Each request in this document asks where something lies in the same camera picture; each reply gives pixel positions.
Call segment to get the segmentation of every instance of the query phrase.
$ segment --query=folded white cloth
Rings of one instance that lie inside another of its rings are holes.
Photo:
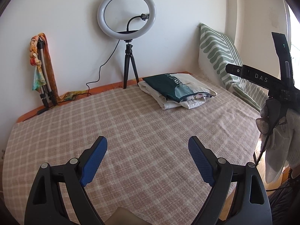
[[[189,86],[194,92],[203,92],[203,93],[208,93],[210,95],[217,95],[216,92],[214,92],[212,89],[210,89],[208,86],[206,86],[204,83],[196,80],[193,76],[185,73],[176,73],[176,74],[171,74],[172,76],[174,75],[176,78],[178,78],[183,84]],[[181,101],[181,102],[176,102],[170,99],[166,99],[161,93],[158,91],[154,90],[151,86],[149,86],[145,81],[141,81],[138,83],[140,89],[147,93],[148,95],[152,96],[160,105],[160,107],[163,110],[166,109],[171,109],[174,107],[185,107],[187,109],[195,108],[203,103],[205,103],[205,97],[198,98],[198,99],[193,99],[189,101]]]

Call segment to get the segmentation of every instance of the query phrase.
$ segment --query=orange bed frame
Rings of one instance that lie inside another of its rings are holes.
[[[132,85],[134,85],[136,83],[137,83],[137,81],[135,79],[131,79],[131,80],[127,81],[127,86],[132,86]],[[92,88],[90,90],[90,93],[92,95],[96,95],[96,94],[99,94],[99,93],[102,93],[102,92],[106,92],[106,91],[109,91],[109,90],[113,90],[113,89],[116,89],[116,88],[123,88],[123,82],[118,82],[118,83],[113,83],[113,84],[110,84],[110,85],[103,85],[103,86],[99,86],[99,87],[96,87],[96,88]],[[78,95],[76,97],[75,101],[80,100],[82,98],[86,98],[86,97],[87,97],[87,95]],[[58,106],[65,105],[65,104],[68,104],[70,102],[72,102],[72,101],[61,102],[61,103],[58,104]],[[21,117],[18,118],[17,123],[24,122],[27,119],[30,119],[30,118],[34,117],[37,114],[38,110],[41,110],[43,108],[44,108],[44,106],[40,106],[40,107],[38,107],[38,108],[36,108],[36,109],[28,112],[28,113],[25,113],[24,115],[22,115]]]

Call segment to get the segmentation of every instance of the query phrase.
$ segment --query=bolt head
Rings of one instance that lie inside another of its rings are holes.
[[[46,168],[47,166],[48,166],[48,163],[47,163],[47,162],[44,162],[40,167],[44,169],[44,168]]]
[[[70,160],[70,163],[71,163],[71,164],[76,164],[77,162],[78,162],[77,158],[72,158],[72,159]]]
[[[221,163],[221,164],[225,164],[226,160],[221,157],[221,158],[218,159],[218,162]]]
[[[250,168],[255,168],[255,164],[254,164],[253,162],[248,162],[248,166],[249,166]]]

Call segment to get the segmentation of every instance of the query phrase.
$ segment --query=bed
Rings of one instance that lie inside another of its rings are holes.
[[[23,224],[42,163],[64,164],[103,135],[107,153],[85,188],[101,218],[105,221],[117,207],[124,207],[152,224],[191,224],[210,187],[189,154],[188,139],[196,135],[217,157],[244,165],[252,160],[259,137],[258,111],[203,75],[194,77],[218,93],[194,109],[163,111],[133,85],[15,124],[3,167],[4,199],[12,215]],[[76,222],[63,186],[62,193]]]

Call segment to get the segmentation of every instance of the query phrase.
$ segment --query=green striped pillow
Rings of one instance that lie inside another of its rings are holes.
[[[209,78],[221,82],[226,90],[233,93],[247,104],[260,111],[261,102],[266,94],[257,86],[240,77],[228,74],[225,67],[228,63],[242,66],[242,60],[232,40],[205,24],[200,24],[199,66]]]

